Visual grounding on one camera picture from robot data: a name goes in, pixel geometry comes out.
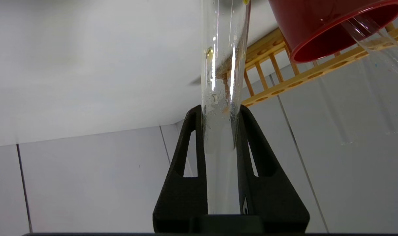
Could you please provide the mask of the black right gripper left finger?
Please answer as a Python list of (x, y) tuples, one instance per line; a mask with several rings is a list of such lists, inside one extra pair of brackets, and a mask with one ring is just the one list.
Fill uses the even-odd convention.
[[(195, 106), (184, 119), (161, 193), (153, 211), (155, 233), (188, 233), (190, 220), (207, 214), (207, 175), (201, 125), (202, 109)], [(190, 135), (196, 133), (196, 177), (184, 177)]]

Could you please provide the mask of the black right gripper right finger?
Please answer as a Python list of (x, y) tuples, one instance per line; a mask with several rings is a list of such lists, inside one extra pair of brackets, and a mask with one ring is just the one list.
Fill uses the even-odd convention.
[(265, 233), (305, 233), (310, 215), (252, 112), (241, 106), (237, 170), (242, 214), (258, 216)]

